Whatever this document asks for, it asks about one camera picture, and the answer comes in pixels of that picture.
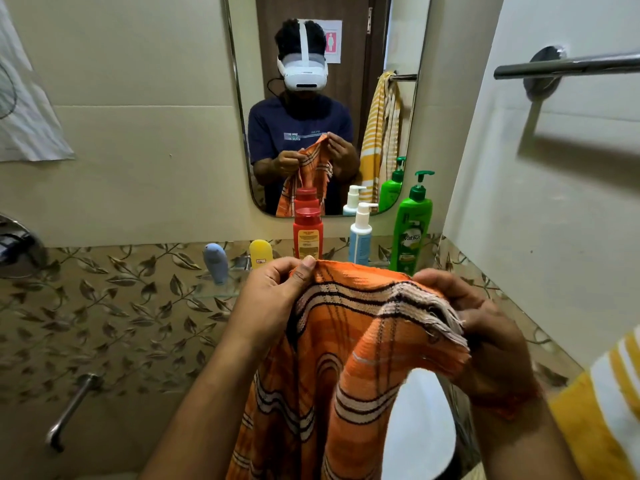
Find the paper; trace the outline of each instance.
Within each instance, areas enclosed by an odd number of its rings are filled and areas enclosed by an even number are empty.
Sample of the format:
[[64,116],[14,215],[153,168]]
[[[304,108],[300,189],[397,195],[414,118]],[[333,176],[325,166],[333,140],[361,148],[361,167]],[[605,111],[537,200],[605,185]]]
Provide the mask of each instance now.
[[339,64],[342,51],[342,21],[341,20],[314,20],[324,30],[326,47],[324,58],[328,64]]
[[73,159],[49,99],[0,0],[0,162]]

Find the fingernail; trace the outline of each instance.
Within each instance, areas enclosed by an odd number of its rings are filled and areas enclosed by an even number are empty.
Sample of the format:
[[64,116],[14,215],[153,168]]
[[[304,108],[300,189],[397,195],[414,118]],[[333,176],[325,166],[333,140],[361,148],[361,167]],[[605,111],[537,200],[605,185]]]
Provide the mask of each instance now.
[[313,268],[316,265],[316,259],[311,255],[307,255],[304,259],[302,259],[302,264],[307,267]]

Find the vr headset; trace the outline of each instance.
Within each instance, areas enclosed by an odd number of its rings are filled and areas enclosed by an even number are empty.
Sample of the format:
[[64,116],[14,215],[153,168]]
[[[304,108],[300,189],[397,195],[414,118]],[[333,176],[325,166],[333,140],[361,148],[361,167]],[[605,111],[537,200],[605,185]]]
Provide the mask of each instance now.
[[326,86],[329,74],[324,55],[309,54],[307,28],[304,20],[300,24],[301,54],[289,54],[278,58],[278,70],[284,77],[284,85],[290,91],[321,91]]

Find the green pump bottle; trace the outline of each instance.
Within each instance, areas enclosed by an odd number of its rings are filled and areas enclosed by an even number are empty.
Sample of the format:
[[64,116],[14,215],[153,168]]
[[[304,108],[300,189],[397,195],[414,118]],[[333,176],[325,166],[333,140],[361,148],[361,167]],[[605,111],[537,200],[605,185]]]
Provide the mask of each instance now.
[[422,238],[427,234],[433,213],[433,202],[426,198],[427,191],[421,183],[425,175],[435,175],[435,172],[421,170],[415,174],[418,176],[418,184],[411,187],[409,198],[404,199],[398,209],[389,265],[392,271],[409,275],[415,272],[422,249]]
[[380,199],[378,201],[378,211],[384,212],[387,209],[391,209],[393,204],[396,203],[400,192],[402,191],[402,181],[404,179],[404,163],[406,157],[398,157],[397,168],[391,174],[391,180],[387,180],[380,186]]

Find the orange towel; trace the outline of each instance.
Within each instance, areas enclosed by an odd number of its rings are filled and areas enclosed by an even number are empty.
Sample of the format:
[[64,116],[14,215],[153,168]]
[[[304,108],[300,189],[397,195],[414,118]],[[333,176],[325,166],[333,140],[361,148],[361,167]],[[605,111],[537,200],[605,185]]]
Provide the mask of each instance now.
[[380,478],[409,371],[451,378],[468,357],[439,292],[405,274],[319,261],[287,336],[255,374],[227,478]]
[[315,187],[318,190],[320,211],[324,215],[326,186],[333,176],[332,154],[327,148],[326,139],[327,135],[323,134],[306,150],[300,150],[300,153],[306,155],[307,158],[300,163],[298,172],[287,177],[284,181],[276,217],[293,217],[296,211],[294,199],[299,187]]

